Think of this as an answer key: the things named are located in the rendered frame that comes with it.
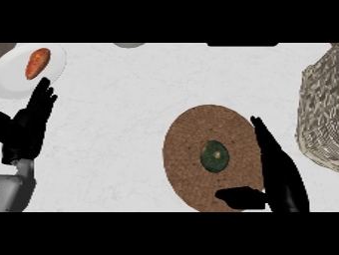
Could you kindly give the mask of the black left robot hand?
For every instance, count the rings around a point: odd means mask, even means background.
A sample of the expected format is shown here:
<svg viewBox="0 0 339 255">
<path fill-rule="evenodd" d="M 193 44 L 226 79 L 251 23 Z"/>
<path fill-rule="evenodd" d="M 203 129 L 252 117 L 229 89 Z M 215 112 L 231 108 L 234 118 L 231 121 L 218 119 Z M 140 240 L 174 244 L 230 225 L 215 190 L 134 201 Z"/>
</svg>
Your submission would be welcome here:
<svg viewBox="0 0 339 255">
<path fill-rule="evenodd" d="M 14 118 L 0 112 L 2 163 L 11 165 L 17 160 L 33 160 L 42 151 L 47 123 L 58 96 L 54 94 L 51 80 L 44 78 L 33 91 L 27 107 Z"/>
</svg>

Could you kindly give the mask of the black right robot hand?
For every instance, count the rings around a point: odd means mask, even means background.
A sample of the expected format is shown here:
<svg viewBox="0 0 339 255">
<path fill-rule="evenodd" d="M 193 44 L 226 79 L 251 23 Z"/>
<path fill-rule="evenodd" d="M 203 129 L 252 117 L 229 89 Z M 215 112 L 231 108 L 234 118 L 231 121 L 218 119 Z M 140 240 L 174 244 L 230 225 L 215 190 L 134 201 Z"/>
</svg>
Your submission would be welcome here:
<svg viewBox="0 0 339 255">
<path fill-rule="evenodd" d="M 268 127 L 258 117 L 251 117 L 261 148 L 266 191 L 249 186 L 221 189 L 215 197 L 233 209 L 264 209 L 273 212 L 308 212 L 310 198 L 295 161 L 282 149 Z"/>
</svg>

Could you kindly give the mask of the dark green squash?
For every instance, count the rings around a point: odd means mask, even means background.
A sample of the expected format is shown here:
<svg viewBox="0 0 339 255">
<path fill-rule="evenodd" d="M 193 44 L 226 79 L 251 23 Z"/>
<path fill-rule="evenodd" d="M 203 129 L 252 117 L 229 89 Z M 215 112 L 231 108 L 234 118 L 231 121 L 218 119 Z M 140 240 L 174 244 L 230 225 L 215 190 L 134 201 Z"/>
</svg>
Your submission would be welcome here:
<svg viewBox="0 0 339 255">
<path fill-rule="evenodd" d="M 209 140 L 200 150 L 200 163 L 203 168 L 220 173 L 226 170 L 230 162 L 230 154 L 227 147 L 218 140 Z"/>
</svg>

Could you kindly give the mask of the round brown placemat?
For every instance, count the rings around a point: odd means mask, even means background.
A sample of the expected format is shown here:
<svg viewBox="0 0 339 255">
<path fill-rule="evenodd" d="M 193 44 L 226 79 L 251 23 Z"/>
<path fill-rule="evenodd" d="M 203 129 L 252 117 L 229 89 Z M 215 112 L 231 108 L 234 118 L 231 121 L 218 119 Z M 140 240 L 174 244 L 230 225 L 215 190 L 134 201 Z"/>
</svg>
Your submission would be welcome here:
<svg viewBox="0 0 339 255">
<path fill-rule="evenodd" d="M 200 163 L 200 150 L 209 140 L 218 140 L 230 154 L 229 166 L 220 173 L 209 172 Z M 178 116 L 169 127 L 163 156 L 174 191 L 197 211 L 237 212 L 215 193 L 242 186 L 264 189 L 255 129 L 248 119 L 227 107 L 197 106 Z"/>
</svg>

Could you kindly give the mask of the pale wicker basket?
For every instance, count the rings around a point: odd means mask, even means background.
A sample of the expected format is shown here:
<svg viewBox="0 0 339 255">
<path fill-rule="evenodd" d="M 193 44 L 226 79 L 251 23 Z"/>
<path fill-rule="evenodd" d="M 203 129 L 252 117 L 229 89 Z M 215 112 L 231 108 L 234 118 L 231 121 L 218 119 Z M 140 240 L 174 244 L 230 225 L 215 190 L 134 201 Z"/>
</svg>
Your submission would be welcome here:
<svg viewBox="0 0 339 255">
<path fill-rule="evenodd" d="M 305 156 L 339 172 L 339 43 L 302 72 L 295 136 Z"/>
</svg>

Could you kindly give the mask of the white plate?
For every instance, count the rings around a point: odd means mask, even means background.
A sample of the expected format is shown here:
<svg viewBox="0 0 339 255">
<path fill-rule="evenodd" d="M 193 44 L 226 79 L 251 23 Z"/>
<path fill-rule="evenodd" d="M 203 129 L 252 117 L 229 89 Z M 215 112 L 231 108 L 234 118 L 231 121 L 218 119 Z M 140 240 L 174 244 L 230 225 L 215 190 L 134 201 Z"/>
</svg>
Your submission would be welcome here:
<svg viewBox="0 0 339 255">
<path fill-rule="evenodd" d="M 29 80 L 26 68 L 32 54 L 41 48 L 51 50 L 51 60 L 39 76 Z M 0 57 L 0 99 L 29 98 L 44 77 L 56 83 L 67 66 L 67 53 L 58 44 L 23 44 Z"/>
</svg>

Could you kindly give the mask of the orange sweet potato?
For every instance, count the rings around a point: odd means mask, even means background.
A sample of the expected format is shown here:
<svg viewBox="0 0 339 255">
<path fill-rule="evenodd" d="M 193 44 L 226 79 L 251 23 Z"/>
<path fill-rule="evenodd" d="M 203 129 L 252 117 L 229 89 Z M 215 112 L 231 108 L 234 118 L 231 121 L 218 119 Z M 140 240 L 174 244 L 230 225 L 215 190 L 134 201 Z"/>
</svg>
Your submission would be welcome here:
<svg viewBox="0 0 339 255">
<path fill-rule="evenodd" d="M 26 67 L 26 79 L 33 80 L 42 71 L 45 70 L 51 61 L 51 50 L 48 48 L 41 48 L 36 50 L 30 56 L 29 64 Z"/>
</svg>

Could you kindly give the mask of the grey round object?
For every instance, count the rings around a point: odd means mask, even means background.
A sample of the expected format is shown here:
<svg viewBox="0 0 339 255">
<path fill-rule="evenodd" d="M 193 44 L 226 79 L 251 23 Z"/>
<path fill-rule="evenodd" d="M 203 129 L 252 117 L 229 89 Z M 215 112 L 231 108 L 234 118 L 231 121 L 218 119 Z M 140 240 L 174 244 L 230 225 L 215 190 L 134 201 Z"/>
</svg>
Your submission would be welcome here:
<svg viewBox="0 0 339 255">
<path fill-rule="evenodd" d="M 131 49 L 143 46 L 146 43 L 115 43 L 121 48 Z"/>
</svg>

